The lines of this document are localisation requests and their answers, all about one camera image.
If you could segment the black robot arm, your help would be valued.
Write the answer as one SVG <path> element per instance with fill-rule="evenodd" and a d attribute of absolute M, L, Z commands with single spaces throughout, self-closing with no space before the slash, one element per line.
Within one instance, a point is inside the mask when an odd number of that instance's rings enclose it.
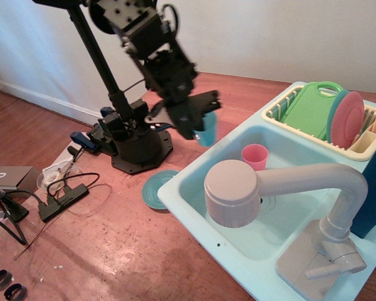
<path fill-rule="evenodd" d="M 68 12 L 108 90 L 111 106 L 102 108 L 85 147 L 108 154 L 114 168 L 138 174 L 159 167 L 172 151 L 169 128 L 192 140 L 205 129 L 205 116 L 220 108 L 217 91 L 192 93 L 197 72 L 177 41 L 179 23 L 167 21 L 164 8 L 155 1 L 45 1 L 44 5 Z M 120 38 L 145 87 L 160 97 L 152 108 L 144 100 L 128 102 L 82 7 L 88 8 L 98 29 Z"/>

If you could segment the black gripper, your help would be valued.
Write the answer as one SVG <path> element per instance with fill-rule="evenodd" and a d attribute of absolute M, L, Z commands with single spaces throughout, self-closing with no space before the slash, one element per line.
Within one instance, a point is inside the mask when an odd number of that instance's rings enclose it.
<path fill-rule="evenodd" d="M 194 138 L 194 129 L 203 127 L 201 117 L 221 108 L 219 92 L 212 90 L 189 96 L 197 76 L 194 64 L 172 50 L 156 52 L 144 63 L 147 89 L 160 101 L 144 118 L 147 124 L 166 124 L 187 140 Z"/>

